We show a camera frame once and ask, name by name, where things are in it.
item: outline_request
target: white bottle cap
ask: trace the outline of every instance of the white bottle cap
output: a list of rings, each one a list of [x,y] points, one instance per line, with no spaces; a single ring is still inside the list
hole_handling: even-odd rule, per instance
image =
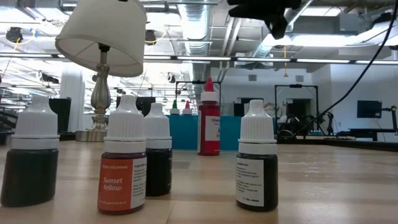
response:
[[[213,101],[213,102],[217,102],[219,101],[219,96],[218,93],[215,91],[203,91],[200,94],[200,101]]]
[[[33,96],[30,107],[18,114],[11,148],[56,149],[59,137],[58,115],[51,110],[49,98]]]
[[[272,144],[276,142],[274,139],[273,120],[265,112],[262,100],[250,101],[249,111],[241,121],[241,138],[239,142],[239,152],[242,153],[276,153],[276,145]]]
[[[123,95],[119,107],[110,114],[104,138],[106,152],[145,152],[144,116],[138,112],[136,100],[135,96]]]
[[[180,109],[170,109],[170,114],[178,114],[180,115]]]
[[[192,115],[192,109],[184,109],[182,110],[183,115]]]
[[[170,137],[169,118],[163,114],[161,103],[152,103],[150,112],[144,118],[147,137],[147,148],[170,149],[172,141]]]

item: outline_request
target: ceiling light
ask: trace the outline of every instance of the ceiling light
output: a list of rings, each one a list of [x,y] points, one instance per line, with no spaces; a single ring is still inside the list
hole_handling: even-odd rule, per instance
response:
[[[170,56],[160,56],[160,55],[145,55],[144,60],[170,60]]]
[[[6,109],[25,109],[25,106],[3,106]]]
[[[251,58],[239,57],[236,59],[240,62],[290,62],[289,58]]]
[[[367,65],[370,61],[369,60],[357,60],[355,64],[360,64],[360,65]],[[378,60],[374,61],[373,65],[398,65],[398,61],[383,61],[383,60]]]
[[[16,57],[16,58],[45,58],[51,57],[50,54],[9,54],[9,53],[1,53],[0,57]]]
[[[62,6],[63,6],[63,7],[76,7],[77,4],[72,4],[72,3],[70,3],[70,4],[63,4]]]
[[[177,60],[220,60],[220,61],[229,61],[231,57],[196,57],[196,56],[178,56]]]
[[[343,35],[297,35],[292,45],[304,47],[343,47],[353,44],[351,36]]]
[[[213,41],[209,40],[177,40],[177,43],[199,43],[199,44],[212,44]]]
[[[349,63],[349,60],[328,60],[328,59],[297,59],[300,63]]]

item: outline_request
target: food coloring bottle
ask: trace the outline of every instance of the food coloring bottle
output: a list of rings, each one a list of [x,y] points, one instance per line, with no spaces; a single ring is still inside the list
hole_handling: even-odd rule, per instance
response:
[[[190,108],[189,101],[185,103],[185,109],[182,110],[183,115],[192,115],[192,109]]]
[[[236,202],[247,210],[267,212],[278,206],[278,157],[272,123],[262,100],[250,101],[241,121],[236,156]]]
[[[123,95],[109,116],[104,138],[98,188],[98,210],[108,215],[124,215],[144,206],[147,156],[144,116],[136,107],[136,97]]]
[[[180,110],[177,108],[177,100],[173,101],[173,108],[170,110],[171,115],[180,115]]]
[[[168,194],[172,188],[172,138],[169,119],[161,103],[152,103],[144,118],[148,158],[147,196]]]
[[[4,207],[37,205],[53,199],[57,179],[58,116],[46,96],[33,96],[19,113],[7,153],[1,191]]]
[[[214,92],[213,81],[209,77],[205,91],[200,96],[198,110],[198,154],[217,156],[220,154],[220,106],[218,93]]]

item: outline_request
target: monitor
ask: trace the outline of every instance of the monitor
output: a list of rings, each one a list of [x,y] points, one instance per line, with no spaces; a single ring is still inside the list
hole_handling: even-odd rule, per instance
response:
[[[381,101],[358,100],[357,118],[381,118]]]

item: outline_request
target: white lampshade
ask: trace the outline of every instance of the white lampshade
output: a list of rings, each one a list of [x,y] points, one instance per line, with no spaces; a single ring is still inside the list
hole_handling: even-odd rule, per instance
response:
[[[80,0],[55,46],[72,62],[96,71],[98,43],[108,45],[109,74],[136,77],[144,63],[146,22],[138,0]]]

